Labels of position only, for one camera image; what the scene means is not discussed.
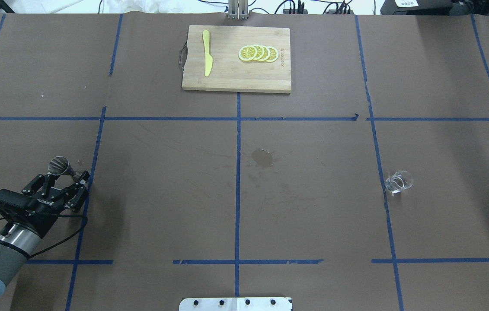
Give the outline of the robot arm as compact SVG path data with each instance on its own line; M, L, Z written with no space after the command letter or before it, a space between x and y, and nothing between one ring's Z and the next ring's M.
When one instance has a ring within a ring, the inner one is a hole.
M37 175L19 192L0 190L0 220L6 221L0 231L0 297L23 265L39 255L37 246L59 218L79 218L81 228L88 222L80 209L89 195L89 172L76 172L73 184L62 189L55 187L58 178Z

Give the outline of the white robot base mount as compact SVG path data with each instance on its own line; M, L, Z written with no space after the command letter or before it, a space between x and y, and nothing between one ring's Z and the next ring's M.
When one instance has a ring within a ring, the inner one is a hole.
M292 311L287 297L185 298L179 311Z

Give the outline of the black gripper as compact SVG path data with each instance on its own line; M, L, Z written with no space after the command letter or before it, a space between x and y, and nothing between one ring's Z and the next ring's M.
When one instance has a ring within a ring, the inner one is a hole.
M46 174L37 175L32 179L21 193L27 196L37 195L37 204L28 215L15 217L11 222L29 229L43 239L57 221L57 215L63 210L80 212L89 195L87 181L90 179L90 173L83 171L72 185L62 190L53 188L58 178L58 175Z

